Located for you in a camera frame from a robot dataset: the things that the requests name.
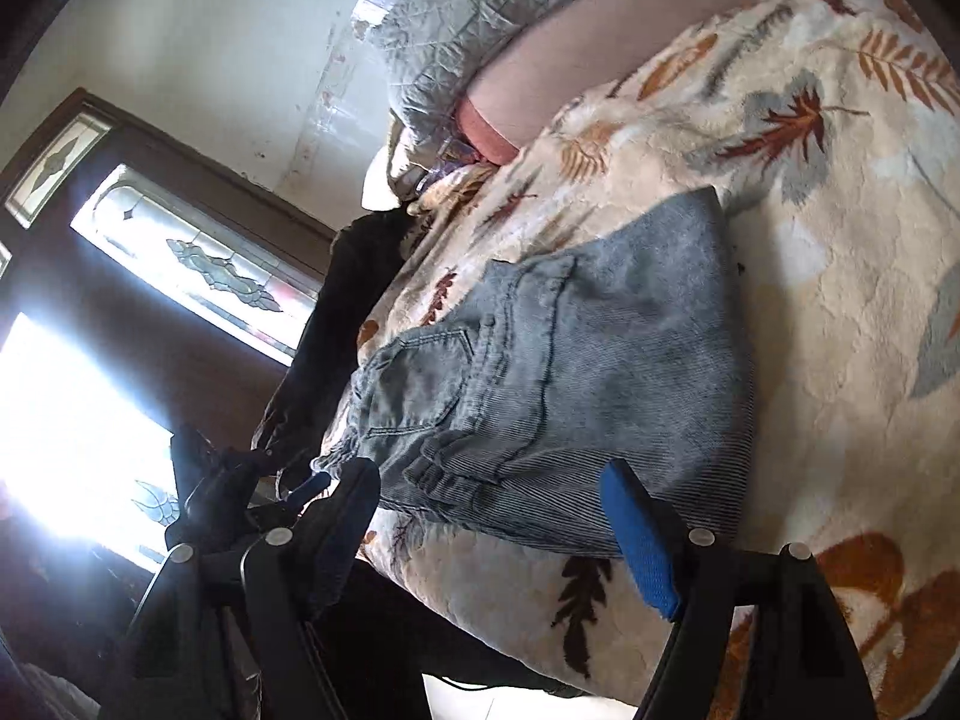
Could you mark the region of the black garment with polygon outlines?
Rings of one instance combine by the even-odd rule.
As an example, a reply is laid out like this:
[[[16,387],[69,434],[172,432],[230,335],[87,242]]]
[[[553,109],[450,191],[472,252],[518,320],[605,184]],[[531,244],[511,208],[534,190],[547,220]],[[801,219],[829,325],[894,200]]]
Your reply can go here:
[[[327,427],[358,358],[363,322],[404,265],[400,244],[413,224],[404,208],[361,216],[337,234],[331,263],[296,355],[252,437],[280,497],[311,476]]]

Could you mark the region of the leaf-print cream blanket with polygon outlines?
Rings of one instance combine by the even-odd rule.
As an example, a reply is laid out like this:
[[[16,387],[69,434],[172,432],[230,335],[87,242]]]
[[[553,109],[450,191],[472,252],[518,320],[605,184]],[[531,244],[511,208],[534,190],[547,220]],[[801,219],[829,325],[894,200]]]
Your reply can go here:
[[[878,715],[958,712],[958,32],[919,0],[757,0],[574,98],[516,160],[413,205],[371,356],[490,260],[712,185],[757,360],[740,539],[809,544]]]

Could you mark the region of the dark wooden glazed door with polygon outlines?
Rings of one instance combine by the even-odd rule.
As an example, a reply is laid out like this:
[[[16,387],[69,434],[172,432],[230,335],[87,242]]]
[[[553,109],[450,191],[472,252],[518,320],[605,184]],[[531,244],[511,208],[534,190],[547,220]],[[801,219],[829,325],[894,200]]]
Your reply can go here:
[[[178,511],[169,442],[245,447],[332,231],[87,91],[2,164],[2,488],[60,543],[145,571]]]

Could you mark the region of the grey quilted blanket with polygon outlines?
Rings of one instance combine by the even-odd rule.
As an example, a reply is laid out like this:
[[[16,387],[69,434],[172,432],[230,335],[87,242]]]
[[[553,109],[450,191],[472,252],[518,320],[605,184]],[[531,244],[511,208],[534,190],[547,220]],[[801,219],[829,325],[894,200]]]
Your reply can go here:
[[[371,29],[412,160],[438,160],[460,96],[514,37],[573,0],[398,0]]]

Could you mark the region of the light blue denim pants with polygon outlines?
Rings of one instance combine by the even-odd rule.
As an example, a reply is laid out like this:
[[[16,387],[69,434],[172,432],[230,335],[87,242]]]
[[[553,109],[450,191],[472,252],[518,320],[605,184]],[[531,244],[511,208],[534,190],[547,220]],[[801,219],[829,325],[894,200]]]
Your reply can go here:
[[[489,263],[451,312],[356,372],[345,433],[317,465],[366,458],[387,509],[612,557],[609,461],[683,522],[732,538],[754,445],[727,224],[698,188],[597,241]]]

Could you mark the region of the black trousers leg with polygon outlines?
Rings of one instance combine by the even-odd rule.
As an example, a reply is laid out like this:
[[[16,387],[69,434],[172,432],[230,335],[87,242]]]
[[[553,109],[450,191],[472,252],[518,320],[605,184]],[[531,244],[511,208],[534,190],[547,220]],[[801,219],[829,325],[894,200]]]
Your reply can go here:
[[[428,718],[423,678],[519,688],[562,699],[584,694],[489,647],[356,561],[342,595],[311,621],[320,661],[350,718]]]

